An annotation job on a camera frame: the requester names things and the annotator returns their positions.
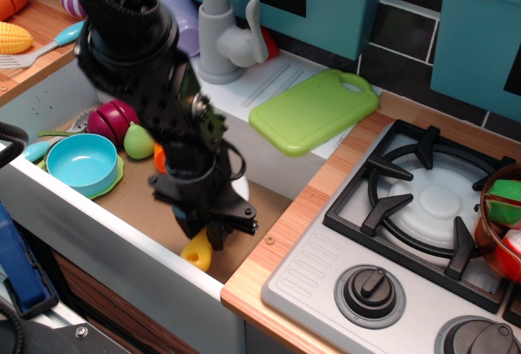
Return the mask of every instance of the brown cardboard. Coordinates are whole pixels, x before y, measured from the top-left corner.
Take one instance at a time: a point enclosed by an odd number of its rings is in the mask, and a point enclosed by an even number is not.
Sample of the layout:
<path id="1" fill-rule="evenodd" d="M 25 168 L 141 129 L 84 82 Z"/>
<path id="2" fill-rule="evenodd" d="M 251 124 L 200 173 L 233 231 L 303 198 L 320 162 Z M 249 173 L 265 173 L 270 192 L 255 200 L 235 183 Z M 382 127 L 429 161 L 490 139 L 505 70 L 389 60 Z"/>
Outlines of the brown cardboard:
<path id="1" fill-rule="evenodd" d="M 123 150 L 119 154 L 125 162 L 123 178 L 112 191 L 94 201 L 179 255 L 190 239 L 177 224 L 172 207 L 154 200 L 154 189 L 147 183 L 149 176 L 158 173 L 153 159 L 133 160 Z M 249 186 L 249 201 L 257 210 L 259 229 L 253 236 L 235 230 L 226 239 L 225 249 L 213 252 L 208 274 L 222 283 L 241 265 L 291 203 L 290 199 L 255 183 L 249 182 Z"/>

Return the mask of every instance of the gray faucet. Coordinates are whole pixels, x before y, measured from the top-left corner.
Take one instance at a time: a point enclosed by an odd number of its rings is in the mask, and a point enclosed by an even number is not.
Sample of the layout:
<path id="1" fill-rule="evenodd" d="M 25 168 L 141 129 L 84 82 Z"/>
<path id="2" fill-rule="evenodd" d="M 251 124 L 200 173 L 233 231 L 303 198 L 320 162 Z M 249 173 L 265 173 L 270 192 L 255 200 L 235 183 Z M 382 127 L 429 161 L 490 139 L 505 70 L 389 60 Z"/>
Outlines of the gray faucet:
<path id="1" fill-rule="evenodd" d="M 246 20 L 250 29 L 238 28 L 230 0 L 203 0 L 199 8 L 199 76 L 213 84 L 240 78 L 243 69 L 268 58 L 261 32 L 261 2 L 250 0 Z"/>

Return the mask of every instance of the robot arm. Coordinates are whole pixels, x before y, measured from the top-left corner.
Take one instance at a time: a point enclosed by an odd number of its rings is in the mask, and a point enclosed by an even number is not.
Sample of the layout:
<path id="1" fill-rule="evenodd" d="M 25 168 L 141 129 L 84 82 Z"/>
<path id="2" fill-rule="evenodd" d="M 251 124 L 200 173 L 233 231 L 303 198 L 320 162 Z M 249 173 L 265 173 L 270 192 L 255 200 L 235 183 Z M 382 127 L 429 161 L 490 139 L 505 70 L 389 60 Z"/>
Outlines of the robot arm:
<path id="1" fill-rule="evenodd" d="M 166 156 L 167 173 L 152 176 L 154 196 L 173 205 L 188 238 L 205 225 L 214 250 L 233 229 L 254 234 L 255 208 L 231 182 L 224 116 L 215 114 L 159 0 L 80 0 L 88 19 L 75 49 L 93 84 L 130 104 Z"/>

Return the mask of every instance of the countertop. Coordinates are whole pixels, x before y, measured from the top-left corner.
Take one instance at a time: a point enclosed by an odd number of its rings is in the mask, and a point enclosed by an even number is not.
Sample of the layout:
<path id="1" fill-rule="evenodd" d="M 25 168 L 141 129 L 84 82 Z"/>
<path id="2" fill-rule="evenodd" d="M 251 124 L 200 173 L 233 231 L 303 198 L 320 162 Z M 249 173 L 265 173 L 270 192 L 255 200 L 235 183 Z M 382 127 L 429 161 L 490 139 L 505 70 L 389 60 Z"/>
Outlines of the countertop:
<path id="1" fill-rule="evenodd" d="M 27 5 L 6 20 L 28 30 L 34 42 L 25 53 L 33 52 L 80 18 L 69 15 L 59 0 L 29 0 Z M 0 69 L 0 106 L 10 102 L 25 90 L 36 85 L 51 73 L 74 59 L 73 43 L 43 55 L 29 68 Z"/>
<path id="2" fill-rule="evenodd" d="M 383 92 L 380 109 L 359 122 L 253 249 L 221 291 L 221 302 L 295 352 L 340 352 L 263 303 L 261 287 L 386 125 L 402 119 L 500 159 L 521 160 L 521 144 Z"/>

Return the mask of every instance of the stove knob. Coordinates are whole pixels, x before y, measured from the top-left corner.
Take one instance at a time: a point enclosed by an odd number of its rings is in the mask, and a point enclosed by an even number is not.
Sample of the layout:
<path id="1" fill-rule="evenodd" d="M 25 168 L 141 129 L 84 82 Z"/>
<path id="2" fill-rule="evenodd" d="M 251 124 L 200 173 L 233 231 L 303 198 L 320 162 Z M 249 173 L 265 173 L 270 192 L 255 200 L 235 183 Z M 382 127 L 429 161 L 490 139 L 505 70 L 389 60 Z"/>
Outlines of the stove knob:
<path id="1" fill-rule="evenodd" d="M 444 354 L 519 354 L 521 348 L 507 324 L 471 320 L 454 326 L 444 342 Z"/>
<path id="2" fill-rule="evenodd" d="M 384 269 L 362 269 L 346 281 L 344 298 L 356 314 L 379 319 L 394 309 L 396 291 Z"/>

